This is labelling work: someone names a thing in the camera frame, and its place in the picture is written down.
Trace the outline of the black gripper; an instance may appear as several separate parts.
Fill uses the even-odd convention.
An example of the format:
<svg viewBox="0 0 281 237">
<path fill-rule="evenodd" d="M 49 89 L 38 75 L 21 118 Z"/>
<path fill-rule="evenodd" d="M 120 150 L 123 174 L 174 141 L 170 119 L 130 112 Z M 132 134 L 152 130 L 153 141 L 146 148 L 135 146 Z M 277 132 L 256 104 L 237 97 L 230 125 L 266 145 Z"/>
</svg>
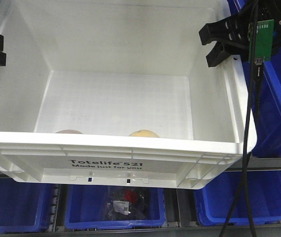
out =
<svg viewBox="0 0 281 237">
<path fill-rule="evenodd" d="M 252 56 L 255 52 L 257 22 L 274 20 L 272 56 L 281 48 L 281 0 L 247 0 L 238 14 L 213 23 L 206 23 L 199 31 L 202 45 L 217 43 L 206 55 L 209 67 L 216 67 L 231 55 L 241 55 L 243 61 L 249 58 L 249 26 L 252 30 Z"/>
</svg>

